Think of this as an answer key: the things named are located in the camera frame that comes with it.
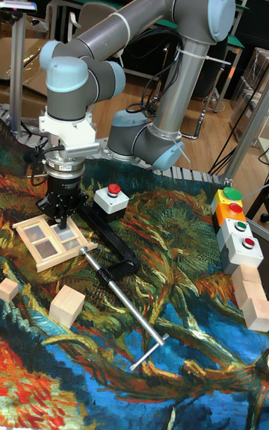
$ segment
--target cardboard box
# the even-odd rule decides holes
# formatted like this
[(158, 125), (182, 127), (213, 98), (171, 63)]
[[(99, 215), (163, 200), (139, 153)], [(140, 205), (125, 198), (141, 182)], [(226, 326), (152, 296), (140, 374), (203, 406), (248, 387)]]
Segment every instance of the cardboard box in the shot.
[[(11, 73), (11, 38), (0, 39), (0, 80), (10, 80)], [(36, 57), (47, 40), (25, 39), (24, 66)]]
[(24, 68), (22, 81), (29, 90), (46, 97), (46, 72), (40, 67), (39, 55)]
[[(6, 81), (0, 81), (0, 103), (10, 103), (10, 87)], [(22, 118), (38, 118), (45, 111), (46, 97), (40, 93), (32, 92), (28, 88), (22, 89)]]
[[(28, 70), (23, 79), (33, 78), (37, 64), (39, 68), (39, 52), (47, 40), (25, 39), (25, 69)], [(0, 103), (10, 103), (10, 61), (11, 61), (11, 38), (0, 39)], [(23, 86), (22, 90), (22, 117), (37, 118), (46, 106), (46, 74), (40, 69), (41, 79), (39, 86), (38, 77), (34, 77), (34, 88)]]
[[(46, 29), (47, 27), (43, 19), (38, 19), (34, 16), (26, 16), (26, 39), (48, 39), (49, 30)], [(12, 25), (6, 21), (1, 21), (0, 23), (0, 38), (3, 37), (12, 37)]]

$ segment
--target miniature window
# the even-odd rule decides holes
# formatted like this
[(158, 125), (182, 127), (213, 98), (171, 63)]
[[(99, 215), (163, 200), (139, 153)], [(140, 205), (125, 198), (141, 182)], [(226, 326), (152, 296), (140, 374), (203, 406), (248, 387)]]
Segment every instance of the miniature window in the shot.
[(88, 250), (96, 248), (96, 244), (84, 238), (71, 218), (67, 218), (66, 229), (60, 229), (57, 224), (49, 225), (48, 219), (43, 214), (13, 225), (36, 261), (37, 272), (74, 258), (82, 246)]

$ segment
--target green button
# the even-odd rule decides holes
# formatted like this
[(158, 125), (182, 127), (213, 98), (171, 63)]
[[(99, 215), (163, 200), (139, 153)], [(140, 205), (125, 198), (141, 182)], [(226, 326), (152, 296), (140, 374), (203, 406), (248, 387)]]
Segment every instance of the green button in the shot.
[(246, 227), (247, 227), (247, 225), (245, 225), (245, 223), (241, 222), (241, 221), (238, 221), (237, 225), (239, 228), (243, 228), (243, 229), (246, 229)]
[(223, 192), (226, 198), (230, 199), (231, 201), (238, 201), (242, 198), (240, 191), (236, 190), (235, 188), (231, 188), (230, 186), (223, 188)]

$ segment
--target window pane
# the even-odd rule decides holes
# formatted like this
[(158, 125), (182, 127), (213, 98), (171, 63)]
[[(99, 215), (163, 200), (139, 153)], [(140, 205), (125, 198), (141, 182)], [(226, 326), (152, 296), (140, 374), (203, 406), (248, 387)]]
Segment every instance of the window pane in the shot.
[(65, 249), (68, 251), (69, 249), (74, 249), (76, 246), (79, 246), (79, 241), (77, 239), (71, 239), (64, 243)]
[(39, 225), (32, 226), (31, 228), (27, 228), (24, 231), (27, 238), (32, 243), (34, 241), (38, 241), (39, 239), (43, 239), (44, 237), (46, 237)]
[(71, 231), (70, 227), (67, 225), (65, 229), (60, 229), (58, 225), (52, 226), (55, 232), (58, 234), (61, 241), (65, 241), (65, 239), (70, 239), (74, 236), (74, 233)]
[(36, 250), (40, 253), (42, 259), (49, 258), (49, 256), (53, 256), (57, 254), (56, 249), (53, 247), (50, 240), (43, 241), (42, 243), (35, 245)]

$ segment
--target light blue joint cap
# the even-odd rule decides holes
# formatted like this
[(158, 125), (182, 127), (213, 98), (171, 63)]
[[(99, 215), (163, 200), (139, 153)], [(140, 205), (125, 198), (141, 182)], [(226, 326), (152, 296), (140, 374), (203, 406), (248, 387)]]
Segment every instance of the light blue joint cap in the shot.
[(127, 128), (129, 126), (142, 126), (147, 124), (147, 118), (141, 113), (128, 113), (126, 110), (117, 111), (114, 114), (111, 125), (119, 128)]
[(154, 163), (152, 163), (152, 166), (161, 171), (172, 167), (176, 160), (179, 159), (185, 147), (185, 144), (182, 141), (179, 141), (177, 144), (179, 145), (179, 148), (177, 145), (171, 146), (171, 148), (165, 151)]
[(44, 45), (44, 47), (41, 48), (40, 66), (43, 70), (45, 70), (45, 72), (48, 68), (49, 62), (52, 59), (53, 52), (57, 47), (58, 43), (62, 43), (62, 42), (58, 42), (57, 40), (50, 40)]
[(55, 57), (47, 68), (46, 86), (52, 92), (68, 93), (88, 80), (87, 64), (75, 57)]
[(213, 40), (224, 40), (235, 18), (235, 0), (208, 0), (208, 26)]
[(114, 77), (115, 77), (115, 91), (112, 95), (112, 97), (113, 97), (113, 96), (119, 95), (121, 92), (124, 91), (125, 85), (126, 85), (126, 75), (124, 73), (123, 68), (121, 67), (121, 65), (119, 63), (109, 62), (109, 61), (108, 61), (108, 63), (111, 66), (111, 68), (113, 69)]

